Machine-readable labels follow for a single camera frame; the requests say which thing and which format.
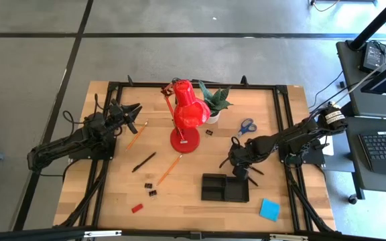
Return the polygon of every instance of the wooden table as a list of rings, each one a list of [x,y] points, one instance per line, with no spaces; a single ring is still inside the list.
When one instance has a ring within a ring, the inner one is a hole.
[[[94,93],[103,105],[108,82],[91,82],[82,116],[93,112]],[[301,86],[288,86],[289,101],[294,123],[308,115],[304,89]],[[199,89],[196,96],[202,98]],[[107,182],[99,228],[139,229],[139,230],[202,230],[237,232],[293,232],[290,202],[283,165],[278,153],[267,160],[254,164],[265,173],[264,176],[250,171],[251,177],[259,184],[249,184],[249,202],[211,202],[201,201],[203,173],[224,173],[232,176],[233,167],[220,163],[227,158],[231,146],[230,137],[237,134],[240,123],[245,118],[253,118],[257,132],[241,137],[241,143],[259,135],[272,135],[278,131],[275,106],[270,90],[231,90],[228,101],[233,103],[223,110],[216,124],[199,127],[200,145],[192,153],[185,154],[178,165],[156,188],[155,198],[148,196],[145,183],[153,183],[168,169],[180,154],[170,145],[173,124],[166,102],[159,88],[123,88],[122,104],[141,103],[135,126],[141,128],[146,120],[148,125],[134,146],[125,151],[134,134],[123,127],[123,134],[117,140],[116,153],[109,165]],[[287,120],[283,114],[284,126]],[[212,136],[205,130],[214,132]],[[142,168],[132,173],[132,168],[157,151],[156,156]],[[75,163],[67,172],[62,188],[54,224],[63,222],[84,196],[91,160]],[[328,226],[335,229],[334,218],[328,199],[323,174],[313,165],[303,165],[306,190],[310,203]],[[281,205],[277,222],[259,216],[261,202],[269,199]],[[143,209],[132,214],[131,208],[143,204]],[[297,201],[301,227],[304,229],[302,205]],[[94,204],[91,202],[87,224],[91,222]]]

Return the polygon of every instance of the black tray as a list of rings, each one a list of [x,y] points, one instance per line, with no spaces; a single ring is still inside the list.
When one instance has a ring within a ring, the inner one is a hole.
[[[202,176],[202,200],[223,202],[248,202],[248,179],[238,180],[225,174],[208,174]]]

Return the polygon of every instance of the caster wheel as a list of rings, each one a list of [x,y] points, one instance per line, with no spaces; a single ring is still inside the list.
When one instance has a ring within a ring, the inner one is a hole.
[[[348,202],[350,204],[356,204],[357,203],[357,195],[356,194],[352,194],[348,197]]]

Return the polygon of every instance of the pencil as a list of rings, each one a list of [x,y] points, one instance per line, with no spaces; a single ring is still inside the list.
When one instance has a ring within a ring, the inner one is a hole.
[[[144,128],[147,126],[148,120],[145,122],[145,124],[141,127],[141,130],[138,131],[137,135],[133,138],[133,140],[129,143],[129,145],[126,147],[125,151],[128,151],[134,144],[134,142],[138,139],[139,135],[144,131]]]
[[[181,157],[182,157],[182,154],[174,161],[174,163],[172,163],[171,167],[160,178],[160,180],[158,181],[157,185],[159,185],[165,179],[165,177],[169,174],[169,172],[178,164],[178,162],[180,161]]]

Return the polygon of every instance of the lamp shade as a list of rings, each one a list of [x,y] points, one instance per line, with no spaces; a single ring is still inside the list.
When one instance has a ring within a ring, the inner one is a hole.
[[[178,104],[174,111],[175,125],[181,129],[196,128],[205,123],[211,111],[203,100],[196,98],[192,83],[179,80],[174,84]]]

